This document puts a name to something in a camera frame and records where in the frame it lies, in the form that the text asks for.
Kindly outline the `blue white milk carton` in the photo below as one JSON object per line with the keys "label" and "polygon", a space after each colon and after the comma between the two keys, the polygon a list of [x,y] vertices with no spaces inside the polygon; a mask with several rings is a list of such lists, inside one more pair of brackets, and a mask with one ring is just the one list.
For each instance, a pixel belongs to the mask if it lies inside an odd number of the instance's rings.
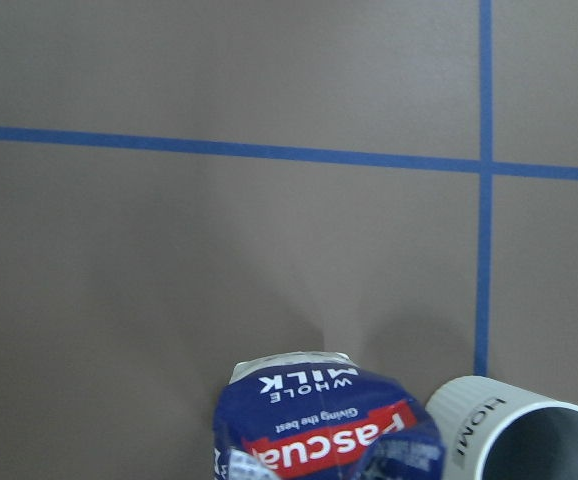
{"label": "blue white milk carton", "polygon": [[217,479],[439,479],[445,447],[396,380],[338,352],[240,362],[213,416]]}

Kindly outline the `white ribbed mug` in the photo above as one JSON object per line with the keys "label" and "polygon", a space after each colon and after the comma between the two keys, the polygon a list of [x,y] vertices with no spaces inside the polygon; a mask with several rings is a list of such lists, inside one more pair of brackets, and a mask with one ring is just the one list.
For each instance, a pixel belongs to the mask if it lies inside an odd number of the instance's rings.
{"label": "white ribbed mug", "polygon": [[445,479],[578,479],[578,405],[482,376],[426,404],[446,447]]}

